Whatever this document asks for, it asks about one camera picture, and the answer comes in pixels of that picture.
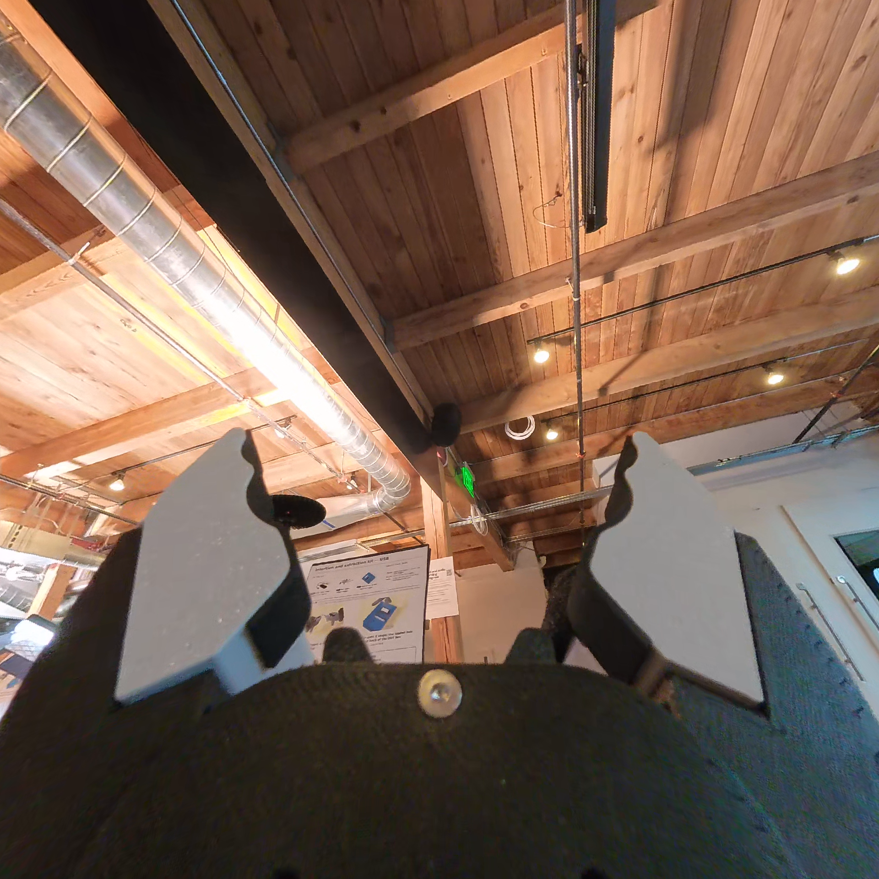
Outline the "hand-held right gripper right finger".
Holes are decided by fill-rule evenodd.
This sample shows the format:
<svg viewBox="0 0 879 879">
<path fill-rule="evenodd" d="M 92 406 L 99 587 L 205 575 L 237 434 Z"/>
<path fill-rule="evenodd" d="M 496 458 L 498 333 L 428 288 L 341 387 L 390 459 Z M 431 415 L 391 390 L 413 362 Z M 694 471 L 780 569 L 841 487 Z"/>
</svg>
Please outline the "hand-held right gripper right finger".
<svg viewBox="0 0 879 879">
<path fill-rule="evenodd" d="M 737 540 L 709 491 L 648 434 L 625 440 L 566 605 L 566 664 L 656 700 L 692 684 L 766 702 Z"/>
</svg>

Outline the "white paper notice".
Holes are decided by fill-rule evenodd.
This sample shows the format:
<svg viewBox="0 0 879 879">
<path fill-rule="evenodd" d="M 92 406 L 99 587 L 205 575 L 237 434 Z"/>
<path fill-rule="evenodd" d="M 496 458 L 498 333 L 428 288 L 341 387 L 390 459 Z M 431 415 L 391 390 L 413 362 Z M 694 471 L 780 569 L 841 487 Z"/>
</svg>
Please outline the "white paper notice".
<svg viewBox="0 0 879 879">
<path fill-rule="evenodd" d="M 458 615 L 459 602 L 454 560 L 450 556 L 433 560 L 427 578 L 424 618 L 433 621 Z"/>
</svg>

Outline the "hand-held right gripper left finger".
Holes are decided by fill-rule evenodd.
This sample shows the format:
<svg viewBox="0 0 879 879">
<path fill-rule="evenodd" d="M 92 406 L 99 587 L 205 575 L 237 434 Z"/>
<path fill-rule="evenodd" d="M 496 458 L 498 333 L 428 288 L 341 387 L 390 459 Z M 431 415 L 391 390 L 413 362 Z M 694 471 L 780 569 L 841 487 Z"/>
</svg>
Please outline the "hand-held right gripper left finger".
<svg viewBox="0 0 879 879">
<path fill-rule="evenodd" d="M 227 432 L 141 526 L 115 687 L 127 705 L 211 672 L 228 695 L 314 664 L 311 600 L 250 432 Z"/>
</svg>

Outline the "black hanging light fixture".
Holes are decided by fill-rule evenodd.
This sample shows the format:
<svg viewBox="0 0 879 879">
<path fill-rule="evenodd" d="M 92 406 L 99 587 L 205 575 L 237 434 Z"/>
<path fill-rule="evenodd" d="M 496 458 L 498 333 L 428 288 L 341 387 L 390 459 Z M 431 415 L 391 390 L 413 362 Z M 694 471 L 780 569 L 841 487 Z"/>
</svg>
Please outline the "black hanging light fixture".
<svg viewBox="0 0 879 879">
<path fill-rule="evenodd" d="M 613 50 L 616 3 L 583 3 L 578 50 L 582 214 L 587 233 L 608 223 Z"/>
</svg>

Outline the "silver ventilation duct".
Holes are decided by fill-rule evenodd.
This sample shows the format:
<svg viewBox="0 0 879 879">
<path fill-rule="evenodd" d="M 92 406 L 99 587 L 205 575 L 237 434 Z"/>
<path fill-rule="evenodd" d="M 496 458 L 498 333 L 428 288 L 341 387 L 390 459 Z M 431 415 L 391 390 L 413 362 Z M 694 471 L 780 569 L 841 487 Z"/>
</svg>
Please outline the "silver ventilation duct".
<svg viewBox="0 0 879 879">
<path fill-rule="evenodd" d="M 1 33 L 4 132 L 377 482 L 352 511 L 379 515 L 407 499 L 405 469 L 235 272 L 4 16 Z"/>
</svg>

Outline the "wooden pillar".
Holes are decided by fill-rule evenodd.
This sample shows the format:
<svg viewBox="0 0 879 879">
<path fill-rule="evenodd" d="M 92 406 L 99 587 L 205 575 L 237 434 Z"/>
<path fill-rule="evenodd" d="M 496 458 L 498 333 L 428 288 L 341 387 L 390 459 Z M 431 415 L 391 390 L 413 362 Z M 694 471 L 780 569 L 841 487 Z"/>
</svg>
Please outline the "wooden pillar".
<svg viewBox="0 0 879 879">
<path fill-rule="evenodd" d="M 431 561 L 449 556 L 454 560 L 448 526 L 444 453 L 438 450 L 426 453 L 423 456 L 423 470 L 423 530 L 424 539 L 431 550 Z M 432 660 L 441 664 L 461 663 L 465 655 L 460 616 L 427 622 L 434 644 Z"/>
</svg>

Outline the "phone icon door sign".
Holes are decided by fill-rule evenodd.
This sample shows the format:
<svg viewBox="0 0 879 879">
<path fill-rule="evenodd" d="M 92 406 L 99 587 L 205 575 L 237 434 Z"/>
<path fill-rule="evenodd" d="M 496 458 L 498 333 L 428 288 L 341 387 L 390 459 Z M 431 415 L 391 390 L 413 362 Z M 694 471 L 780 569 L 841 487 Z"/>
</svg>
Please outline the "phone icon door sign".
<svg viewBox="0 0 879 879">
<path fill-rule="evenodd" d="M 878 529 L 844 533 L 834 538 L 865 585 L 878 598 Z"/>
</svg>

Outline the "instruction poster board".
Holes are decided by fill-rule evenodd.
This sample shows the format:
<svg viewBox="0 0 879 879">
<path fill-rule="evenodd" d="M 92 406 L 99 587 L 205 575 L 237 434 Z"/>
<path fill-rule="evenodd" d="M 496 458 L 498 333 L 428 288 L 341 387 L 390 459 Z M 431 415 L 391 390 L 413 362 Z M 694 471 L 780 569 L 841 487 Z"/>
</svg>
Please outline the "instruction poster board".
<svg viewBox="0 0 879 879">
<path fill-rule="evenodd" d="M 430 548 L 421 545 L 313 563 L 304 637 L 315 662 L 323 660 L 329 636 L 343 628 L 363 639 L 377 663 L 423 662 L 430 560 Z"/>
</svg>

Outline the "black round ceiling sensor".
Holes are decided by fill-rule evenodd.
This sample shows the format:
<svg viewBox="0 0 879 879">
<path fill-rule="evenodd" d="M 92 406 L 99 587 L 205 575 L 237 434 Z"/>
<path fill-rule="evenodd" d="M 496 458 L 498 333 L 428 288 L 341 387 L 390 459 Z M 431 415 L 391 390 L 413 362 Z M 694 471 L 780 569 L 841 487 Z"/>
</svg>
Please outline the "black round ceiling sensor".
<svg viewBox="0 0 879 879">
<path fill-rule="evenodd" d="M 270 495 L 271 517 L 275 524 L 305 530 L 324 523 L 326 508 L 319 501 L 300 495 Z"/>
</svg>

